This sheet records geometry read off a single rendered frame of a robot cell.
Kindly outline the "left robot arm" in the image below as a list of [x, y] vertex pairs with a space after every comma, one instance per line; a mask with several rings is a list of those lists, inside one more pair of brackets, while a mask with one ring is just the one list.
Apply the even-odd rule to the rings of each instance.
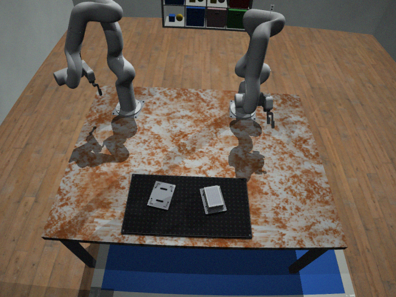
[[257, 9], [245, 12], [243, 27], [251, 42], [246, 54], [235, 66], [236, 75], [245, 80], [241, 81], [238, 94], [235, 94], [234, 103], [230, 107], [233, 115], [243, 119], [250, 118], [256, 107], [262, 106], [260, 85], [270, 75], [270, 67], [264, 63], [269, 38], [281, 32], [284, 25], [285, 17], [280, 13]]

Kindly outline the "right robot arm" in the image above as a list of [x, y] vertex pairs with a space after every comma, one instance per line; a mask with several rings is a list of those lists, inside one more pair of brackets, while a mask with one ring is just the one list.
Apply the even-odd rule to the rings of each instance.
[[135, 99], [132, 81], [135, 78], [134, 67], [123, 57], [123, 36], [118, 21], [123, 10], [113, 0], [95, 0], [82, 2], [73, 7], [64, 46], [67, 68], [53, 73], [59, 86], [78, 87], [84, 77], [81, 48], [87, 22], [101, 22], [107, 41], [107, 64], [117, 76], [115, 83], [119, 103], [116, 111], [122, 116], [132, 116], [141, 110], [141, 103]]

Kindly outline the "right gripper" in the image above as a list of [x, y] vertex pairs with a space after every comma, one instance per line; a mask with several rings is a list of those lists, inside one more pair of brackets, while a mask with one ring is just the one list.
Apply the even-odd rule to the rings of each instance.
[[102, 96], [101, 89], [99, 88], [98, 83], [95, 83], [95, 75], [93, 70], [89, 67], [89, 65], [86, 64], [84, 60], [82, 60], [82, 69], [84, 72], [85, 77], [88, 79], [89, 83], [92, 83], [92, 85], [95, 87], [97, 86], [98, 88], [98, 93], [100, 96]]

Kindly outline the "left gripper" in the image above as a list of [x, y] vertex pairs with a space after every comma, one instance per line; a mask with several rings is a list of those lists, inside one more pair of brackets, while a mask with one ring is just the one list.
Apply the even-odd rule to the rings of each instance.
[[273, 109], [273, 98], [269, 95], [263, 95], [263, 104], [262, 107], [264, 108], [263, 111], [267, 112], [267, 124], [270, 124], [270, 117], [268, 115], [271, 115], [271, 128], [274, 128], [274, 120], [273, 120], [273, 112], [270, 112], [270, 110]]

